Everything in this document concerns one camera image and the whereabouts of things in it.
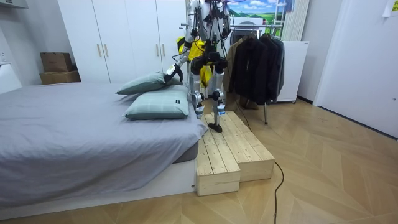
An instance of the yellow cloth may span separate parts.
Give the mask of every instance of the yellow cloth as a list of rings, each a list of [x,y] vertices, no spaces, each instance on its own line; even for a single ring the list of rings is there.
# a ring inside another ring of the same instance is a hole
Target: yellow cloth
[[[182,49],[183,49],[183,43],[182,39],[184,37],[179,37],[177,38],[177,46],[178,46],[178,53],[182,53]],[[195,57],[199,57],[202,55],[202,52],[205,50],[203,48],[203,46],[205,45],[205,43],[201,40],[196,40],[195,43],[192,43],[191,46],[191,51],[189,52],[188,55],[188,60],[192,61],[192,59],[194,59]],[[200,70],[200,81],[201,81],[201,85],[202,87],[206,88],[209,80],[211,79],[211,77],[213,76],[213,71],[210,68],[210,66],[203,66],[203,68],[201,68]]]

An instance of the gray bedsheet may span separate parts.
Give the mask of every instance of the gray bedsheet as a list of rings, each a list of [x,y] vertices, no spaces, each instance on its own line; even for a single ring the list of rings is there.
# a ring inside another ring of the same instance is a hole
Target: gray bedsheet
[[[0,95],[0,207],[135,190],[193,146],[207,127],[122,117],[119,85],[27,86]]]

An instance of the baseboard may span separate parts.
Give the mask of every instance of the baseboard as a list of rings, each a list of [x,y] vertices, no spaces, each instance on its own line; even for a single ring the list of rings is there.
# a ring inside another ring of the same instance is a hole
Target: baseboard
[[[331,113],[333,113],[333,114],[335,114],[335,115],[341,116],[342,118],[345,118],[345,119],[347,119],[347,120],[349,120],[349,121],[352,121],[352,122],[354,122],[354,123],[356,123],[356,124],[359,124],[359,125],[361,125],[361,126],[363,126],[363,127],[365,127],[365,128],[368,128],[368,129],[370,129],[370,130],[372,130],[372,131],[375,131],[375,132],[377,132],[377,133],[379,133],[379,134],[382,134],[382,135],[384,135],[384,136],[386,136],[386,137],[389,137],[389,138],[391,138],[391,139],[393,139],[393,140],[395,140],[395,141],[398,140],[398,138],[396,138],[396,137],[394,137],[394,136],[391,136],[391,135],[389,135],[389,134],[387,134],[387,133],[384,133],[384,132],[382,132],[382,131],[379,131],[379,130],[377,130],[377,129],[374,129],[374,128],[372,128],[372,127],[366,125],[366,124],[360,123],[360,122],[358,122],[358,121],[356,121],[356,120],[353,120],[353,119],[351,119],[351,118],[348,118],[348,117],[346,117],[346,116],[344,116],[344,115],[342,115],[342,114],[336,113],[336,112],[334,112],[334,111],[332,111],[332,110],[329,110],[329,109],[326,109],[326,108],[324,108],[324,107],[322,107],[322,106],[318,106],[318,107],[319,107],[319,108],[322,108],[322,109],[324,109],[324,110],[327,110],[327,111],[329,111],[329,112],[331,112]]]
[[[307,103],[309,103],[309,104],[313,104],[313,101],[312,101],[312,100],[309,100],[309,99],[304,98],[304,97],[302,97],[302,96],[298,96],[298,95],[297,95],[297,99],[300,99],[300,100],[302,100],[302,101],[304,101],[304,102],[307,102]]]

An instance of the cardboard box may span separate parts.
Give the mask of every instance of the cardboard box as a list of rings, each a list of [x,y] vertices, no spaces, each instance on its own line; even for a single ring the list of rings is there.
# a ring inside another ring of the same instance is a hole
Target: cardboard box
[[[81,82],[78,71],[72,72],[45,72],[40,74],[43,85],[57,83]]]
[[[45,72],[70,72],[72,61],[69,53],[41,52]]]

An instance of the humanoid robot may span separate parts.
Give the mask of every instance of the humanoid robot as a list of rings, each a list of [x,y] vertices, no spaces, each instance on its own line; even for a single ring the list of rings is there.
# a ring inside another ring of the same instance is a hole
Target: humanoid robot
[[[188,27],[185,35],[185,43],[180,57],[172,65],[165,75],[168,82],[175,74],[180,76],[182,81],[183,74],[181,66],[188,60],[188,55],[192,44],[197,44],[197,38],[205,42],[202,56],[196,57],[191,61],[189,81],[192,93],[192,104],[197,114],[197,118],[203,115],[204,106],[202,101],[204,96],[200,93],[200,70],[205,65],[212,65],[213,72],[213,112],[214,123],[209,124],[209,128],[217,132],[222,132],[220,126],[220,116],[225,114],[224,93],[221,91],[223,82],[224,68],[228,62],[220,56],[217,51],[217,44],[223,46],[223,41],[231,32],[230,16],[226,0],[191,0],[188,7]]]

